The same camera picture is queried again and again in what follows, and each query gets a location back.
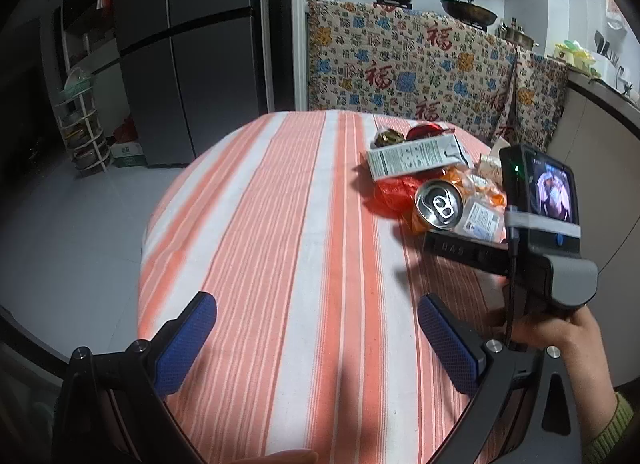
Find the green right sleeve forearm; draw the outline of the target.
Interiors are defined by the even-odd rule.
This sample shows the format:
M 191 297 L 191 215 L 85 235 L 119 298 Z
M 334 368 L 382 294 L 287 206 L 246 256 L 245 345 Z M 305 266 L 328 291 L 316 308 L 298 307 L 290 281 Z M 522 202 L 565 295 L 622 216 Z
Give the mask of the green right sleeve forearm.
M 624 396 L 616 392 L 615 397 L 617 404 L 611 421 L 609 421 L 605 429 L 582 450 L 582 462 L 586 464 L 603 463 L 620 443 L 624 432 L 626 432 L 626 429 L 634 417 L 634 410 L 632 410 L 631 405 Z

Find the person's right hand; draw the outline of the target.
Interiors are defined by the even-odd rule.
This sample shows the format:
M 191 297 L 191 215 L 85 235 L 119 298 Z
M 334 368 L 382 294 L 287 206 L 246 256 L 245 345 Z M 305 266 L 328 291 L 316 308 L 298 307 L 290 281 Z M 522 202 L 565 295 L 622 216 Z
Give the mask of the person's right hand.
M 566 319 L 528 315 L 513 322 L 511 340 L 539 349 L 561 351 L 572 385 L 582 442 L 604 431 L 617 408 L 601 330 L 587 306 Z

